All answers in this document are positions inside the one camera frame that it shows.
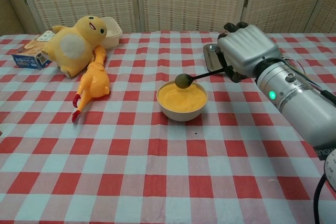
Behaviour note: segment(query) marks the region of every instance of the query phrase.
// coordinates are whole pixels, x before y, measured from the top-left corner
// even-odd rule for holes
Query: chicken's red feet
[[[78,117],[78,115],[80,114],[79,110],[76,110],[73,114],[72,114],[72,122],[74,123],[76,118]]]
[[[80,95],[79,94],[76,94],[73,101],[72,101],[72,105],[77,108],[77,102],[78,100],[80,99]]]

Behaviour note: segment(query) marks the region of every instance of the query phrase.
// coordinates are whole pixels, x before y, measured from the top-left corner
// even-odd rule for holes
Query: rubber chicken
[[[78,110],[72,114],[73,123],[92,98],[99,98],[110,93],[110,80],[104,67],[106,50],[104,47],[98,46],[95,48],[94,54],[96,57],[81,77],[77,93],[72,102],[73,106],[77,108],[77,102],[81,99]]]

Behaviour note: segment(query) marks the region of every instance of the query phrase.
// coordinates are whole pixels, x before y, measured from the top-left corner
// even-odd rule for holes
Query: green light
[[[274,91],[270,91],[270,92],[269,92],[269,97],[270,97],[272,100],[274,100],[275,97],[277,97],[277,95],[275,94]]]

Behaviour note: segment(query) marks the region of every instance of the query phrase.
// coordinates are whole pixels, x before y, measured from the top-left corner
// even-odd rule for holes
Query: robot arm
[[[255,78],[258,88],[315,150],[320,160],[336,148],[336,98],[282,59],[278,46],[259,28],[224,26],[218,59],[233,82]]]

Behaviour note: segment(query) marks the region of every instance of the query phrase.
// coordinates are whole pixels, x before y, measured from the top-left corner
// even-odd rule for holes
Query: white bowl
[[[122,30],[118,23],[112,17],[101,18],[107,27],[107,34],[104,41],[101,43],[105,49],[116,47],[119,44],[119,39],[122,35]]]
[[[160,101],[159,101],[159,92],[160,90],[164,87],[167,86],[169,84],[173,84],[175,81],[169,81],[167,83],[165,83],[164,85],[160,86],[160,88],[158,89],[157,93],[156,93],[156,100],[158,102],[158,104],[160,105],[160,109],[163,112],[163,114],[165,114],[168,118],[175,120],[175,121],[179,121],[179,122],[186,122],[186,121],[190,121],[196,117],[198,117],[200,115],[200,113],[202,112],[202,110],[204,109],[204,107],[206,106],[207,102],[208,102],[208,95],[206,90],[199,85],[196,82],[193,82],[193,84],[195,84],[205,95],[206,95],[206,102],[204,103],[204,105],[200,108],[198,108],[197,110],[194,111],[189,111],[189,112],[178,112],[178,111],[172,111],[170,109],[167,109],[166,107],[164,107]]]

